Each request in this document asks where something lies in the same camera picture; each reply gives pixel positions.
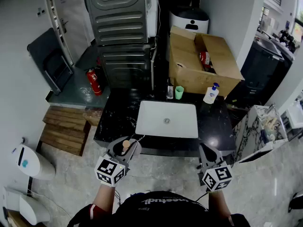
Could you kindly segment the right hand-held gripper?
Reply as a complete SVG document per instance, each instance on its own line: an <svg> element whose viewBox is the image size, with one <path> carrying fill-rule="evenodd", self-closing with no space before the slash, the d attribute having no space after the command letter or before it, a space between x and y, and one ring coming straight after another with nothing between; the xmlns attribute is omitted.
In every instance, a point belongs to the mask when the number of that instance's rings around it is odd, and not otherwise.
<svg viewBox="0 0 303 227"><path fill-rule="evenodd" d="M220 151L212 146L200 143L199 153L200 164L203 167L198 173L200 184L205 185L210 192L217 192L226 188L232 181L232 169L230 165L223 161ZM207 167L208 162L215 165Z"/></svg>

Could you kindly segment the small tan cork object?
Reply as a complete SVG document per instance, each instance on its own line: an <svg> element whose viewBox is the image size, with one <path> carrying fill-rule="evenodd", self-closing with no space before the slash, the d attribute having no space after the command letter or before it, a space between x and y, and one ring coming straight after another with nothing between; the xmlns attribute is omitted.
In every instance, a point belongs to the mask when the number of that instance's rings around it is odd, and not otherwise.
<svg viewBox="0 0 303 227"><path fill-rule="evenodd" d="M113 146L113 152L118 156L123 156L129 150L131 143L129 140L123 140Z"/></svg>

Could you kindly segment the white soap bottle blue pump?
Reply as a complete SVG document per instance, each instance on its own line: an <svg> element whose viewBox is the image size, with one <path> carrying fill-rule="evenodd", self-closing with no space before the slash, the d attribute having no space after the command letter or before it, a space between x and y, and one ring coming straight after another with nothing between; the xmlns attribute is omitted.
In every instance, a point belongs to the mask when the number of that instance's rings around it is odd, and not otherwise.
<svg viewBox="0 0 303 227"><path fill-rule="evenodd" d="M218 83L214 83L212 87L208 87L206 94L203 98L203 101L207 104L213 104L216 97L219 94L219 90L217 89L219 87Z"/></svg>

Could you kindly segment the white marble vanity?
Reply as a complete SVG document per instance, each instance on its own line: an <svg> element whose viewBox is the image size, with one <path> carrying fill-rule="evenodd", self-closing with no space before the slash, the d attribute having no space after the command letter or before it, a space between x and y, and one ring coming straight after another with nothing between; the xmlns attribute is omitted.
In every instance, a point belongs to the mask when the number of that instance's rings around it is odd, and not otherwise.
<svg viewBox="0 0 303 227"><path fill-rule="evenodd" d="M261 126L255 106L256 105L251 107L249 112L233 129L236 143L236 151L234 154L235 162L244 163L254 161L282 146L282 144L279 143L277 146L272 143L263 143L260 134Z"/></svg>

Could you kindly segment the wooden slat steps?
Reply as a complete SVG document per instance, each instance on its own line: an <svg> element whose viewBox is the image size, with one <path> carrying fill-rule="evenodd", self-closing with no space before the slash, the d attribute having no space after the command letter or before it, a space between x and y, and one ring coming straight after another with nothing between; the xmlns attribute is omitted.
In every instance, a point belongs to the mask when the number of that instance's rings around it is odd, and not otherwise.
<svg viewBox="0 0 303 227"><path fill-rule="evenodd" d="M85 110L50 106L43 122L40 141L57 149L82 156L91 128L83 116Z"/></svg>

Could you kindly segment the clear storage organizer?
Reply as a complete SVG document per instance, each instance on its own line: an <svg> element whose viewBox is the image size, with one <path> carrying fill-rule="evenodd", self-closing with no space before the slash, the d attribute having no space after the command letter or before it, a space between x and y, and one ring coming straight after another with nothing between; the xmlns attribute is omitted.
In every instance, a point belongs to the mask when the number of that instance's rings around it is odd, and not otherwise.
<svg viewBox="0 0 303 227"><path fill-rule="evenodd" d="M257 115L261 126L261 139L264 144L284 144L288 142L287 134L281 116L275 105L256 105Z"/></svg>

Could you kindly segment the red fire extinguisher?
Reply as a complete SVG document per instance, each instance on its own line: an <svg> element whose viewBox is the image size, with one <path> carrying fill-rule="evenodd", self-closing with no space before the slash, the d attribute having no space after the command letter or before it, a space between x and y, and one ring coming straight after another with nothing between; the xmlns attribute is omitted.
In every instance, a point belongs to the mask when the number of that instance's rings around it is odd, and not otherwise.
<svg viewBox="0 0 303 227"><path fill-rule="evenodd" d="M102 88L98 81L98 76L93 68L89 68L86 71L86 76L89 80L89 83L92 87L92 90L96 96L102 95Z"/></svg>

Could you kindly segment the person's black shirt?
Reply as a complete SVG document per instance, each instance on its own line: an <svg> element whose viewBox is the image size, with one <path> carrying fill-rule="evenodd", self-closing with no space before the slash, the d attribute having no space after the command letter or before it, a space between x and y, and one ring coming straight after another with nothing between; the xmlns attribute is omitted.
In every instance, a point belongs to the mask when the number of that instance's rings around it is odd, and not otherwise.
<svg viewBox="0 0 303 227"><path fill-rule="evenodd" d="M127 198L114 214L97 205L81 209L67 227L250 227L242 214L215 216L203 205L181 195L155 191Z"/></svg>

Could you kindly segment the large brown cardboard box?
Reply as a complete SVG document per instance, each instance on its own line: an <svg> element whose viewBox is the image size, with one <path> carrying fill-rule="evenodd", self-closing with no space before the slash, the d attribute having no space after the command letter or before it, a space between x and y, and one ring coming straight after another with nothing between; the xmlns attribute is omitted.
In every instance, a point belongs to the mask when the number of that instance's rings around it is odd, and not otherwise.
<svg viewBox="0 0 303 227"><path fill-rule="evenodd" d="M200 52L209 52L212 66L202 65ZM193 33L173 26L170 30L169 77L186 92L205 94L219 84L219 95L227 97L244 78L222 37Z"/></svg>

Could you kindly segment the white rounded trash can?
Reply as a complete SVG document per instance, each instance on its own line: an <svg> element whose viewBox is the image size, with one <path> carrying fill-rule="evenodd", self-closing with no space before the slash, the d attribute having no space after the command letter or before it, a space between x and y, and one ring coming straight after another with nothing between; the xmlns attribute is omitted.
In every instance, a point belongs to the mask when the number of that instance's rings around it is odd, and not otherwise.
<svg viewBox="0 0 303 227"><path fill-rule="evenodd" d="M39 180L52 180L55 177L55 167L30 147L20 144L13 151L13 156L18 169L24 174Z"/></svg>

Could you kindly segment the black chair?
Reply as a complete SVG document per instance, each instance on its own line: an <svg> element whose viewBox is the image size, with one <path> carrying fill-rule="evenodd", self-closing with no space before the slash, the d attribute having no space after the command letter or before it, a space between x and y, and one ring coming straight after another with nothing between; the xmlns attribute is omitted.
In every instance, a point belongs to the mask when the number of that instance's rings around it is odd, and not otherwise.
<svg viewBox="0 0 303 227"><path fill-rule="evenodd" d="M288 206L288 213L292 210L303 210L303 190L293 195Z"/></svg>

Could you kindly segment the white plastic device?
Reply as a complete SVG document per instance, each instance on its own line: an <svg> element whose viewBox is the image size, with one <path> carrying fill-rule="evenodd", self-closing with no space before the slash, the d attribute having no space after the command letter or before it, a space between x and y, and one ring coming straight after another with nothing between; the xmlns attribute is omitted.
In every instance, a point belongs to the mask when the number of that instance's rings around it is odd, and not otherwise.
<svg viewBox="0 0 303 227"><path fill-rule="evenodd" d="M3 202L5 210L19 213L33 226L51 220L50 213L45 206L36 199L14 189L3 188Z"/></svg>

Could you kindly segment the dark grey folded chair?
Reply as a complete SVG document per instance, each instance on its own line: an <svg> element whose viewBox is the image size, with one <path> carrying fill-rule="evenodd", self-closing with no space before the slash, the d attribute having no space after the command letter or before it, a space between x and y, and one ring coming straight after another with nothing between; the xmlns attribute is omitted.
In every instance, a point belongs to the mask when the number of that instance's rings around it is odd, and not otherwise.
<svg viewBox="0 0 303 227"><path fill-rule="evenodd" d="M49 28L27 50L55 95L59 95L73 74L53 28Z"/></svg>

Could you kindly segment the small brown cardboard box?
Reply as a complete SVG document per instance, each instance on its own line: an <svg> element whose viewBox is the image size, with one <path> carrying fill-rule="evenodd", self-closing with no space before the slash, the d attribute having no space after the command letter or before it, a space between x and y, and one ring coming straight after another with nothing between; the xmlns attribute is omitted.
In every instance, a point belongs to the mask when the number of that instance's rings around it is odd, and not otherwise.
<svg viewBox="0 0 303 227"><path fill-rule="evenodd" d="M11 227L27 227L19 212L8 210L8 222Z"/></svg>

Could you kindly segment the grey door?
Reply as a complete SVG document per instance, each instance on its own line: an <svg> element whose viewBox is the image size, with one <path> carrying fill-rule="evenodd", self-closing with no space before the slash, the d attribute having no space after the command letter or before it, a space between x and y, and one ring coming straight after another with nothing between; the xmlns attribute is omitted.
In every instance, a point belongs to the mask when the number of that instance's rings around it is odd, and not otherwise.
<svg viewBox="0 0 303 227"><path fill-rule="evenodd" d="M55 34L67 62L73 66L94 40L84 0L46 0Z"/></svg>

